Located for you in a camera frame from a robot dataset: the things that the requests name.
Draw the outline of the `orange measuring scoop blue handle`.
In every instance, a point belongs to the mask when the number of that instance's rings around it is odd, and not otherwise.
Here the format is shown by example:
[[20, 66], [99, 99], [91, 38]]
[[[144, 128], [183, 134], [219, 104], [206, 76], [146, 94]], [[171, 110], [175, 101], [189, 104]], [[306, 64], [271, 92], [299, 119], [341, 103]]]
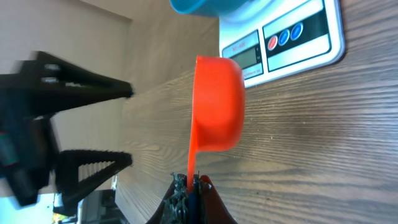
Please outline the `orange measuring scoop blue handle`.
[[187, 163], [189, 223], [206, 223], [202, 175], [195, 172], [197, 154], [228, 151], [237, 145], [243, 132], [244, 109], [245, 87], [239, 65], [230, 58], [197, 56]]

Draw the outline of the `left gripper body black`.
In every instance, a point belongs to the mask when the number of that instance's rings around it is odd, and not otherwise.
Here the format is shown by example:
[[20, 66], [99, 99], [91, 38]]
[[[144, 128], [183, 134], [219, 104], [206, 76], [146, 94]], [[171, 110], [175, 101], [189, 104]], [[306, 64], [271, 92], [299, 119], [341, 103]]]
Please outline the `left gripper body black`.
[[53, 114], [34, 113], [28, 97], [25, 85], [12, 75], [1, 75], [1, 177], [7, 180], [17, 207], [37, 203], [58, 155]]

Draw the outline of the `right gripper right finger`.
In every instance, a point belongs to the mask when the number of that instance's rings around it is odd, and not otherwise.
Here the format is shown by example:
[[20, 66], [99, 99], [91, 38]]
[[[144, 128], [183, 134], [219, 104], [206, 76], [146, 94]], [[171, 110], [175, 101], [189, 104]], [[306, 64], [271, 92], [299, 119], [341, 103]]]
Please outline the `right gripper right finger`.
[[202, 205], [207, 224], [237, 224], [207, 175], [200, 177]]

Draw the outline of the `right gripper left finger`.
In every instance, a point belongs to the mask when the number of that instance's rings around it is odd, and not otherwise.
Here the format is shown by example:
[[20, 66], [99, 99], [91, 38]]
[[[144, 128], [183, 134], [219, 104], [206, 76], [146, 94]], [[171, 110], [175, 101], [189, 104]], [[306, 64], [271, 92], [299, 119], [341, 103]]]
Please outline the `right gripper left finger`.
[[185, 224], [188, 223], [188, 193], [186, 176], [171, 173], [173, 181], [167, 189], [157, 210], [147, 224]]

